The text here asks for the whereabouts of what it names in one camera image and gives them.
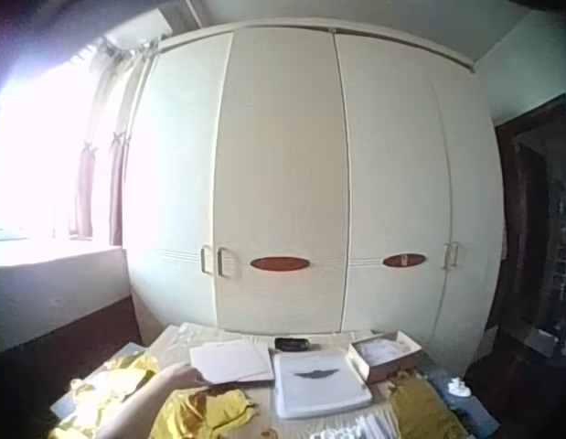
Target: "white plastic container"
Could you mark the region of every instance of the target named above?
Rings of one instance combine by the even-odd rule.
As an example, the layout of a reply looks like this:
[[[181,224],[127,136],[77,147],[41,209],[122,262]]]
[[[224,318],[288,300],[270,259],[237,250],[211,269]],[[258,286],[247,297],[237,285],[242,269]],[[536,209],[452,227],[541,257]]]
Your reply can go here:
[[[372,394],[342,350],[274,356],[279,417],[308,418],[366,407]]]

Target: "yellow cloth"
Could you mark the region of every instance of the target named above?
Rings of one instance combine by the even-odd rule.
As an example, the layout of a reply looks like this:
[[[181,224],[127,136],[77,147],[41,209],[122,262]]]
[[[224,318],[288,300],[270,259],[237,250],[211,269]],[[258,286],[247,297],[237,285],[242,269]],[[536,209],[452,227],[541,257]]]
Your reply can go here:
[[[90,383],[71,383],[76,411],[61,421],[49,439],[93,439],[122,402],[159,371],[155,359],[146,353],[110,361],[106,367],[108,370]],[[213,439],[244,425],[255,413],[251,401],[240,390],[222,394],[174,391],[157,415],[150,437]]]
[[[217,439],[247,423],[256,409],[239,390],[211,395],[209,391],[186,394],[175,391],[158,414],[152,439]]]
[[[465,439],[467,432],[425,379],[401,373],[392,380],[392,409],[402,439]]]

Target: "cardboard box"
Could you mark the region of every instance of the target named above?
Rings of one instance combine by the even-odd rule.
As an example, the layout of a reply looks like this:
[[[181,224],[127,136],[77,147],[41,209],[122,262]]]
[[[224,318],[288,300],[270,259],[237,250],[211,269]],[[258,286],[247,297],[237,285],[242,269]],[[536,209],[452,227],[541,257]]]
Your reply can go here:
[[[380,364],[370,365],[360,355],[358,348],[372,340],[379,338],[396,341],[407,346],[410,350],[408,353],[403,354],[401,357],[397,357]],[[352,361],[354,367],[367,384],[384,381],[390,374],[398,372],[399,370],[414,369],[414,367],[421,359],[421,354],[421,345],[419,345],[412,338],[400,331],[389,332],[386,334],[381,334],[379,336],[369,337],[356,341],[354,343],[351,343],[349,345],[349,348],[347,349],[347,356]]]

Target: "window sill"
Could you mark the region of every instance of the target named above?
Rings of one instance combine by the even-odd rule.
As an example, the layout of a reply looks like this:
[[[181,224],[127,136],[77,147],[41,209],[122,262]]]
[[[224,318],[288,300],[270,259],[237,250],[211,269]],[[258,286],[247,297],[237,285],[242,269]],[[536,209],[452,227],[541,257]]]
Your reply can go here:
[[[91,241],[0,241],[0,268],[55,261],[83,254],[108,252],[118,248]]]

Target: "window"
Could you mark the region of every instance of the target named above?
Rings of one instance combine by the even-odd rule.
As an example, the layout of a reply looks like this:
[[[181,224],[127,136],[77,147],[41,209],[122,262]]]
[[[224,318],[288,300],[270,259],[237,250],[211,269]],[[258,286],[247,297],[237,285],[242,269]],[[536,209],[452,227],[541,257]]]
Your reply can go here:
[[[69,237],[94,53],[84,49],[0,102],[0,240]]]

